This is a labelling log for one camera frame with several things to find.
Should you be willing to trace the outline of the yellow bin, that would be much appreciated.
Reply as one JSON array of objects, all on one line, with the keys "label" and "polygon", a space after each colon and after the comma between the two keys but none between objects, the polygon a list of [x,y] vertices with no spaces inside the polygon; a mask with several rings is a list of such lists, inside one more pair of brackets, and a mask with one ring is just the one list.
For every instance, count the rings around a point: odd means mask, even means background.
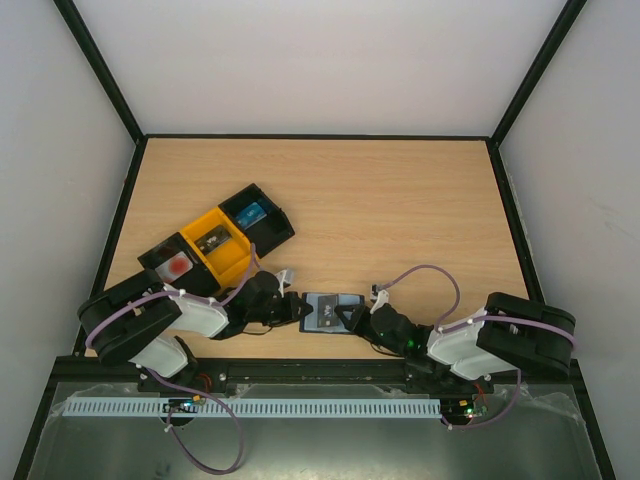
[{"label": "yellow bin", "polygon": [[213,294],[237,286],[251,270],[251,242],[220,207],[179,230],[214,280]]}]

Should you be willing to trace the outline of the black bin left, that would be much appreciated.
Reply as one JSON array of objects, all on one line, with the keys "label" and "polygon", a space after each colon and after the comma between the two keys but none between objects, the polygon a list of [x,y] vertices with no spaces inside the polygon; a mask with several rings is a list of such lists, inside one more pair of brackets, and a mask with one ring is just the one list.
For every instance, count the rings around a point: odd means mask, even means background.
[{"label": "black bin left", "polygon": [[211,296],[221,285],[187,240],[176,232],[137,258],[161,280],[198,296]]}]

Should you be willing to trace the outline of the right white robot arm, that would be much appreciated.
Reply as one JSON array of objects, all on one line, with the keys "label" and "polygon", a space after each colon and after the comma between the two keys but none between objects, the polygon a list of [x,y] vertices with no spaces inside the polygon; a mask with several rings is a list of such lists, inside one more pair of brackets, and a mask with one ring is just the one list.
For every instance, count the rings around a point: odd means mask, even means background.
[{"label": "right white robot arm", "polygon": [[572,314],[502,292],[490,294],[474,314],[439,326],[415,324],[386,300],[335,312],[347,331],[436,375],[450,392],[511,370],[562,380],[575,347]]}]

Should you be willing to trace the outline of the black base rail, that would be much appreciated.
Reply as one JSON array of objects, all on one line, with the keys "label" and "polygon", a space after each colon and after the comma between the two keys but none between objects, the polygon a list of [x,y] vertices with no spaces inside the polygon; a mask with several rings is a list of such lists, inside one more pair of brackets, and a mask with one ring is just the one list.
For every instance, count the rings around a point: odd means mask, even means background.
[{"label": "black base rail", "polygon": [[156,380],[148,375],[139,382],[144,391],[169,392],[170,382],[181,387],[229,394],[240,385],[373,385],[409,394],[439,397],[455,389],[419,371],[401,359],[284,360],[200,359],[197,366]]}]

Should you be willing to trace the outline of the blue card in bin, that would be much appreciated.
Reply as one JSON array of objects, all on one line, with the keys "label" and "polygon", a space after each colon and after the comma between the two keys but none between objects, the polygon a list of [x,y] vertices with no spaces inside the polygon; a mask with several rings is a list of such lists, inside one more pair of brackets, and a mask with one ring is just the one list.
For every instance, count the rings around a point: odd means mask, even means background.
[{"label": "blue card in bin", "polygon": [[235,215],[235,220],[241,229],[247,230],[254,224],[265,219],[270,211],[271,208],[264,202],[254,201],[243,207]]}]

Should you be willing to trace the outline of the white red card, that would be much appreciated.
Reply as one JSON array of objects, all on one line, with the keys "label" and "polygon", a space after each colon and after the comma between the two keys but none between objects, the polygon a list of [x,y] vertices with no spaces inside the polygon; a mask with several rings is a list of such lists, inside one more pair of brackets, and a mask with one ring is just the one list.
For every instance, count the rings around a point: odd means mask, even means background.
[{"label": "white red card", "polygon": [[184,252],[178,252],[154,270],[166,284],[172,284],[193,268],[193,262]]}]

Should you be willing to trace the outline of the navy blue card holder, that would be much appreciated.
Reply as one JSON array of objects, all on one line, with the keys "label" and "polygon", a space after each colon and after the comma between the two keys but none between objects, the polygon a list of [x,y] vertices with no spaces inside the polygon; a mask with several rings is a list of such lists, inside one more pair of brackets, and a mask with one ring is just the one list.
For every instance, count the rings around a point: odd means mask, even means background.
[{"label": "navy blue card holder", "polygon": [[[332,294],[337,294],[339,296],[339,300],[338,300],[338,305],[357,305],[357,304],[364,304],[364,297],[362,295],[357,295],[357,294],[346,294],[346,293],[332,293]],[[313,334],[350,334],[350,332],[348,332],[343,324],[341,323],[340,326],[340,330],[338,332],[334,332],[334,333],[322,333],[322,332],[305,332],[302,330],[302,322],[303,320],[300,321],[299,324],[299,331],[301,333],[313,333]]]}]

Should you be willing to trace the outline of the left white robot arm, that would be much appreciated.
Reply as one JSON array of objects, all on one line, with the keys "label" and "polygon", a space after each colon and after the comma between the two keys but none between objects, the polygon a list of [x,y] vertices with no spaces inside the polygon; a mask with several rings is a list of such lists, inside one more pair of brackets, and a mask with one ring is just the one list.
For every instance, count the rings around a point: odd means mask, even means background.
[{"label": "left white robot arm", "polygon": [[290,276],[289,269],[247,272],[238,286],[205,297],[173,287],[146,269],[79,307],[85,347],[104,366],[131,363],[185,384],[196,375],[198,361],[184,339],[167,332],[225,340],[251,323],[274,329],[300,322],[314,306],[287,289]]}]

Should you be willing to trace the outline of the black bin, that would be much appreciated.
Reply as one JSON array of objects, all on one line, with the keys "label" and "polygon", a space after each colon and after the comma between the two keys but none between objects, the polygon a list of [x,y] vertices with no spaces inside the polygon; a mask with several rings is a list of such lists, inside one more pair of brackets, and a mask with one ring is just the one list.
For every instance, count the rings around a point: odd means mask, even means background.
[{"label": "black bin", "polygon": [[176,232],[137,258],[161,280],[198,296],[211,296],[221,285],[187,240]]},{"label": "black bin", "polygon": [[[235,215],[251,202],[264,202],[271,208],[267,217],[247,230],[239,227]],[[264,258],[270,252],[295,235],[295,230],[285,212],[274,203],[255,183],[219,204],[221,211],[232,221],[239,231],[256,247],[256,254]]]}]

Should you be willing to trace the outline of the black bin right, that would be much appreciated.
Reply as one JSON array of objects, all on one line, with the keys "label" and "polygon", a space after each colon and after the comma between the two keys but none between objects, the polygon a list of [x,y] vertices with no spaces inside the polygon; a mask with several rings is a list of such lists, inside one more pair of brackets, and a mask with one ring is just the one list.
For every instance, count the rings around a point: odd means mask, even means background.
[{"label": "black bin right", "polygon": [[[267,217],[247,230],[239,227],[235,215],[251,202],[264,202],[271,208]],[[256,247],[256,254],[264,258],[270,252],[295,235],[295,230],[285,212],[274,203],[255,183],[219,204],[221,211],[232,221],[239,231]]]}]

